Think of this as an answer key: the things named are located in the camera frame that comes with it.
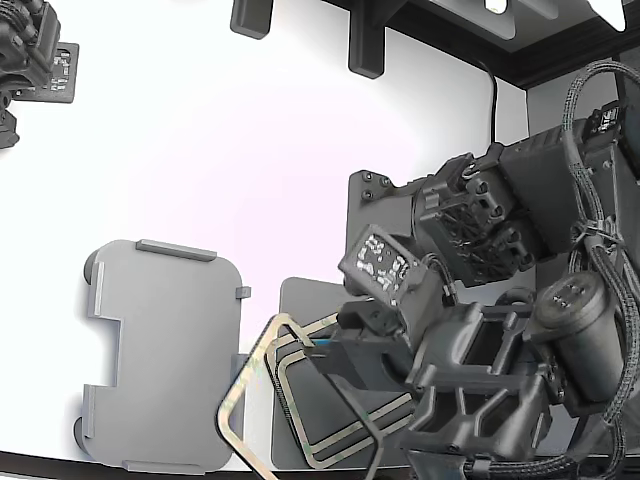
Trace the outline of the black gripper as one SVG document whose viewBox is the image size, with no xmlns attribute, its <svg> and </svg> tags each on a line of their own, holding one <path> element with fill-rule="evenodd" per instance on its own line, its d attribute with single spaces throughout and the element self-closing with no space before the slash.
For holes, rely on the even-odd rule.
<svg viewBox="0 0 640 480">
<path fill-rule="evenodd" d="M 458 304 L 427 327 L 404 380 L 416 401 L 399 437 L 409 460 L 533 458 L 564 385 L 551 351 L 525 338 L 531 313 L 525 305 Z M 401 371 L 391 356 L 366 343 L 405 344 L 399 314 L 376 300 L 357 300 L 336 319 L 336 340 L 305 346 L 306 358 L 358 390 L 400 392 Z"/>
</svg>

